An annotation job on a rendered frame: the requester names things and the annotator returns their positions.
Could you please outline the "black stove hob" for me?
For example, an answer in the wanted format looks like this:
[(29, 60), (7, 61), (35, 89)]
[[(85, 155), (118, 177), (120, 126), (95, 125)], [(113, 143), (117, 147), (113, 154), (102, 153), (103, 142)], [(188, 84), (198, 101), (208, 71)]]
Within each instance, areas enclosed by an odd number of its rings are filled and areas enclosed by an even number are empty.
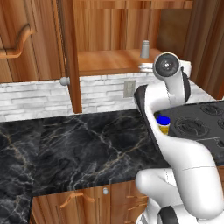
[(217, 165), (224, 165), (224, 101), (207, 101), (160, 110), (171, 119), (169, 136), (204, 144)]

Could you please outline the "wooden base cabinet door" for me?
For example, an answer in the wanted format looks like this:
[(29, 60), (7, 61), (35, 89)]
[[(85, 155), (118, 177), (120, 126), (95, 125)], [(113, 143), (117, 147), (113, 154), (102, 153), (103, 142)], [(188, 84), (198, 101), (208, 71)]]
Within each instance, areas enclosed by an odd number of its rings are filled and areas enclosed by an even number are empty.
[[(84, 193), (94, 198), (90, 203), (78, 197), (60, 208), (71, 193)], [(31, 204), (29, 224), (110, 224), (110, 186), (97, 186), (86, 189), (52, 193), (34, 197)]]

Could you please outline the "open wooden wall cabinet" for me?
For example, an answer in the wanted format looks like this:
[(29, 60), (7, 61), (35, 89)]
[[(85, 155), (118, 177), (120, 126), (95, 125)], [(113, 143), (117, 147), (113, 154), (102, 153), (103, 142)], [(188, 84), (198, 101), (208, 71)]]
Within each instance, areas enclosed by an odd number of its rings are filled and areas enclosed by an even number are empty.
[(136, 72), (145, 40), (148, 61), (158, 55), (161, 11), (192, 7), (193, 0), (73, 0), (80, 75)]

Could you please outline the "wooden base drawer unit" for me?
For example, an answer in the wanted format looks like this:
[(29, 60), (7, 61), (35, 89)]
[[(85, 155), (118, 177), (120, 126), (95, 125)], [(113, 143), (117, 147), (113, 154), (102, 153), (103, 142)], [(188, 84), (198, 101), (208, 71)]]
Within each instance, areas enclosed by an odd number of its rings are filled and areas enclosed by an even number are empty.
[(147, 206), (148, 197), (137, 190), (134, 180), (112, 184), (111, 224), (135, 224)]

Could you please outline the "grey wall outlet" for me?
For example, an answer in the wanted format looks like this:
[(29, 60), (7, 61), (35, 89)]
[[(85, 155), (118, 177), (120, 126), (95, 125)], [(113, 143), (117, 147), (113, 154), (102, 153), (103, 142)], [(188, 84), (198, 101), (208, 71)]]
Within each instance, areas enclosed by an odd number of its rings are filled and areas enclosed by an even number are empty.
[(126, 80), (124, 82), (123, 97), (128, 98), (134, 95), (136, 82), (134, 80)]

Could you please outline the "yellow jar with blue lid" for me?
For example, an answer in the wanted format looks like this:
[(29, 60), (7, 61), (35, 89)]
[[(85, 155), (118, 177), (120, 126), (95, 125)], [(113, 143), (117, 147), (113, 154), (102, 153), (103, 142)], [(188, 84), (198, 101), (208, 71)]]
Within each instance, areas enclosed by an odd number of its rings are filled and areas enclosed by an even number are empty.
[(158, 124), (158, 127), (160, 128), (160, 130), (164, 134), (167, 135), (169, 133), (169, 129), (170, 129), (170, 125), (171, 125), (171, 119), (168, 116), (159, 115), (157, 117), (157, 124)]

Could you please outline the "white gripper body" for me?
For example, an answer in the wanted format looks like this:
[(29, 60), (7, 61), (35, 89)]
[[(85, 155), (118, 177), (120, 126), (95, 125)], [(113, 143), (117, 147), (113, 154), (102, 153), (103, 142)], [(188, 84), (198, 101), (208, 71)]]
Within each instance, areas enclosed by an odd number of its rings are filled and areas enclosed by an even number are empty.
[(153, 64), (152, 63), (142, 63), (138, 66), (140, 73), (152, 73)]

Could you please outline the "grey shaker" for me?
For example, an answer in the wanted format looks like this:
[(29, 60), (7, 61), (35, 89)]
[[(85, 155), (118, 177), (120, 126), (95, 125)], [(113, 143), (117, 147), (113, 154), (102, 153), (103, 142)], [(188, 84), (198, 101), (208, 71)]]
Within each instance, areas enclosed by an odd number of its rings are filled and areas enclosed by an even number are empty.
[(142, 44), (142, 50), (140, 54), (142, 59), (148, 59), (150, 56), (150, 41), (144, 40)]

